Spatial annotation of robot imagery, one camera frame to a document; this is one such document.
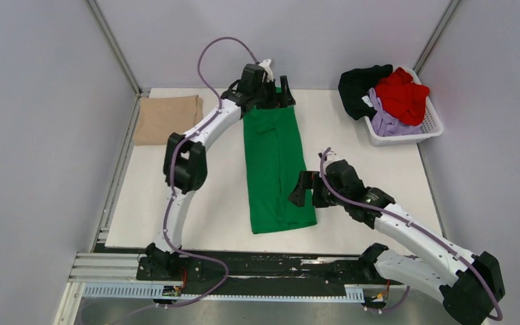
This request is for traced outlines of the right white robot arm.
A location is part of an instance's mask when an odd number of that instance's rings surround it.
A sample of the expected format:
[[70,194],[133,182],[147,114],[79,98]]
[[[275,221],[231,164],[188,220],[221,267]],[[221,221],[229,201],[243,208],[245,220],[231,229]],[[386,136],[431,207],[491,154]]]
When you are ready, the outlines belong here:
[[411,252],[405,256],[383,244],[370,245],[360,256],[365,281],[384,278],[415,288],[440,302],[459,324],[503,319],[499,302],[505,288],[497,258],[487,251],[475,254],[429,230],[392,196],[365,186],[346,160],[327,156],[319,170],[301,171],[288,201],[297,207],[343,207],[356,222]]

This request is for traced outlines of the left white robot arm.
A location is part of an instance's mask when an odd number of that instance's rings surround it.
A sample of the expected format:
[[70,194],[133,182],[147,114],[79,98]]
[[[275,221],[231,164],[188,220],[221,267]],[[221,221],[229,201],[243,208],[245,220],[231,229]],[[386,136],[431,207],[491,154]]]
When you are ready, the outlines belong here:
[[247,64],[239,79],[214,94],[218,104],[210,114],[189,131],[169,136],[162,168],[169,190],[163,225],[139,259],[138,280],[171,280],[179,274],[183,227],[191,201],[207,179],[208,149],[254,109],[281,109],[296,103],[287,76],[276,80],[271,68],[261,63]]

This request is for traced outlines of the green t shirt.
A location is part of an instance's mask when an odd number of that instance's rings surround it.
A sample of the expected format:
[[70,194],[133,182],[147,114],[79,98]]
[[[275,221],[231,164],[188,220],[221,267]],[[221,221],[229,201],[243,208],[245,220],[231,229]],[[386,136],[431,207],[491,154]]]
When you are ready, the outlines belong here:
[[254,108],[243,117],[243,138],[252,233],[316,225],[310,194],[303,207],[288,200],[300,172],[306,170],[295,106]]

